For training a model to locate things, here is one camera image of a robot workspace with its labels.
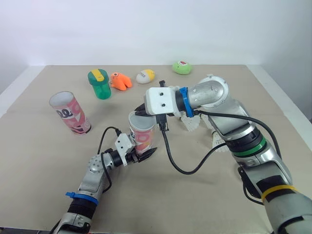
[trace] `orange toy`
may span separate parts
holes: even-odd
[[[111,84],[112,87],[122,91],[126,91],[127,88],[132,87],[131,79],[119,72],[111,74]]]

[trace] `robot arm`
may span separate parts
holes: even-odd
[[[208,114],[239,164],[244,186],[251,195],[262,199],[274,232],[312,233],[312,201],[292,186],[288,168],[255,124],[246,119],[217,116],[249,117],[243,105],[231,98],[225,80],[207,75],[191,88],[162,86],[150,88],[144,97],[145,112],[156,115],[162,131],[168,131],[165,114],[181,116],[183,111],[188,117]]]
[[[150,149],[139,156],[135,153],[133,140],[125,133],[118,133],[118,131],[116,130],[116,133],[119,134],[115,141],[116,150],[108,149],[104,153],[91,157],[86,174],[77,192],[66,193],[67,196],[73,199],[68,211],[50,233],[88,233],[91,227],[91,219],[101,195],[111,186],[108,171],[121,165],[127,166],[131,162],[141,162],[156,150],[156,148]],[[110,185],[105,189],[104,182],[107,179]]]

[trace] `white wall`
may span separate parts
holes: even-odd
[[[27,67],[25,60],[0,47],[0,94]]]
[[[263,64],[311,118],[311,8],[311,0],[2,0],[0,26],[31,65]]]

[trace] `pink cup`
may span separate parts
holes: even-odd
[[[73,93],[63,91],[54,94],[49,103],[74,134],[82,135],[91,130],[91,124]]]
[[[155,117],[136,116],[135,112],[129,114],[130,136],[135,141],[136,152],[142,154],[152,148],[154,138]]]

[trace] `green sippy cup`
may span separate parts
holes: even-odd
[[[99,99],[107,99],[111,96],[109,87],[109,78],[107,72],[103,69],[94,69],[88,73],[89,83],[92,85],[94,92]]]

